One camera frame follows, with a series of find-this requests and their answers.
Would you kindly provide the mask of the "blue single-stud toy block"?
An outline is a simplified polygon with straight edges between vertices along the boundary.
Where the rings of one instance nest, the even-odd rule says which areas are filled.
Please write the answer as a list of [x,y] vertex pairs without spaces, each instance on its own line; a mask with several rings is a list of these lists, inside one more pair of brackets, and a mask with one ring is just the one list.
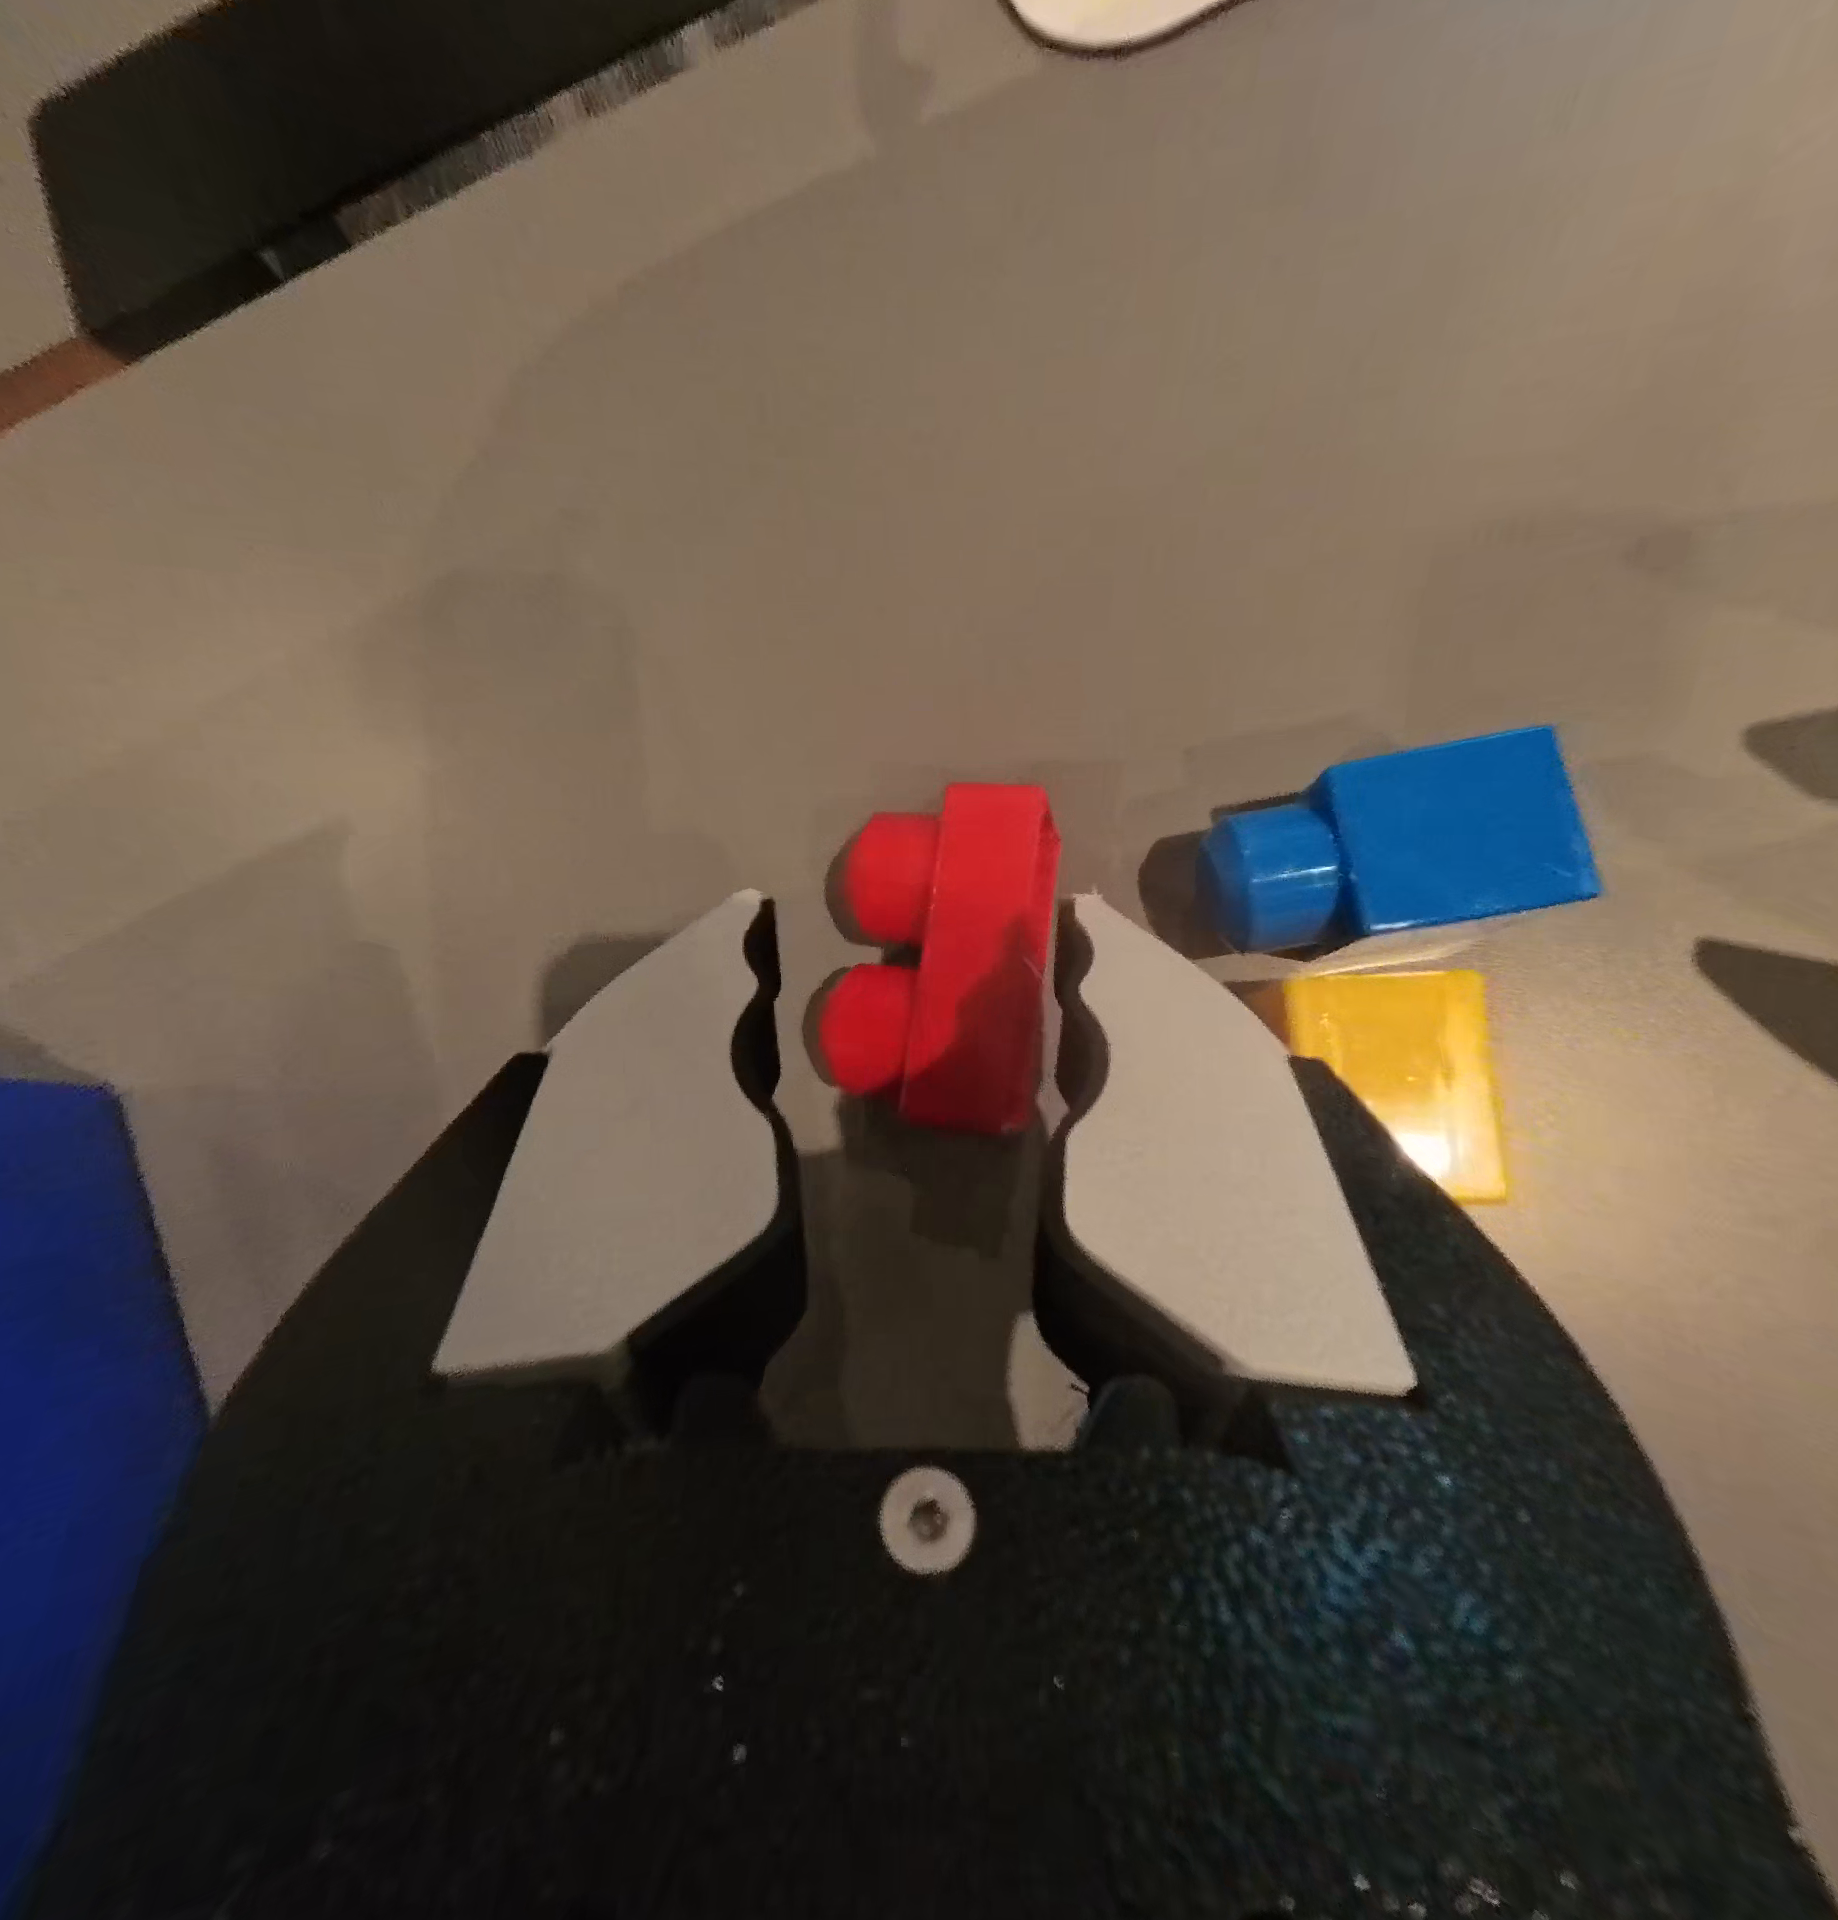
[[1200,838],[1194,898],[1224,947],[1301,954],[1595,900],[1602,878],[1548,726],[1328,765]]

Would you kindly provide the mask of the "red two-stud toy block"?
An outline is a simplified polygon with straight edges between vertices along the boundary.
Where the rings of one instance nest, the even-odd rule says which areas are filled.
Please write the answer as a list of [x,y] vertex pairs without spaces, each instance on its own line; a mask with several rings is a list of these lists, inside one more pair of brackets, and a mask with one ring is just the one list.
[[1039,1095],[1060,838],[1043,786],[962,780],[873,811],[834,860],[834,921],[880,957],[823,992],[814,1055],[908,1124],[1004,1139]]

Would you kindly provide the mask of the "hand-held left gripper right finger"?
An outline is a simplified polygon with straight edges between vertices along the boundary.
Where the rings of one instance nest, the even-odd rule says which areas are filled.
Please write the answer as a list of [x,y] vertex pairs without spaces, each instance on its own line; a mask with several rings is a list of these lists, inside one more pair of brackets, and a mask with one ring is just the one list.
[[1060,905],[1053,993],[1032,1314],[1085,1396],[1151,1380],[1210,1444],[1271,1392],[1407,1404],[1415,1365],[1269,1028],[1096,894]]

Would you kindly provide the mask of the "dark blue box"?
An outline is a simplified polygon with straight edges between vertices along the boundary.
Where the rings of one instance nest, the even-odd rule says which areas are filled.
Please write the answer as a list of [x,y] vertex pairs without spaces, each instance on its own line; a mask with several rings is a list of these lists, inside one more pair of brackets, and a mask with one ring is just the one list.
[[118,1097],[0,1078],[0,1915],[206,1426]]

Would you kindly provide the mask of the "yellow toy block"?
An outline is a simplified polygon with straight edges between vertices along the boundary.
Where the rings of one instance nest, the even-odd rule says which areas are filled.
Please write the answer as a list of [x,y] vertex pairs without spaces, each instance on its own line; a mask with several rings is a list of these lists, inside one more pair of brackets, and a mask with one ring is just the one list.
[[1330,1067],[1414,1167],[1456,1201],[1507,1200],[1482,972],[1320,972],[1278,995],[1288,1047]]

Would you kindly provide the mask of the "white round object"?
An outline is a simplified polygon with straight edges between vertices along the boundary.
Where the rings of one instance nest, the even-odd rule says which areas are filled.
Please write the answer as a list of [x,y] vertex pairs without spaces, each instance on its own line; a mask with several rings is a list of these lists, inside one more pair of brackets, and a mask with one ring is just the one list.
[[1116,58],[1173,41],[1235,1],[1004,1],[1018,26],[1050,51]]

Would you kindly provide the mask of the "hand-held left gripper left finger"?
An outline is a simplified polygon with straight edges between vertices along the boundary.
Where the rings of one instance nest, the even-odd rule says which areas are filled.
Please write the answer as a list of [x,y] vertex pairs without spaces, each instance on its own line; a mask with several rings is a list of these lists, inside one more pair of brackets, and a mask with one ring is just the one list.
[[641,1426],[701,1381],[763,1389],[807,1308],[779,990],[773,900],[740,888],[559,1031],[436,1378],[593,1380]]

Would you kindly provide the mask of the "black flat board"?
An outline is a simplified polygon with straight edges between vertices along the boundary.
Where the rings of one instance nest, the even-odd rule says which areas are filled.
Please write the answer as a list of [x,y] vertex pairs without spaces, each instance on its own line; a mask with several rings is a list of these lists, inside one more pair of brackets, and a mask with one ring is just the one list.
[[547,102],[633,96],[796,4],[224,1],[27,131],[77,334],[135,359],[348,246],[347,218]]

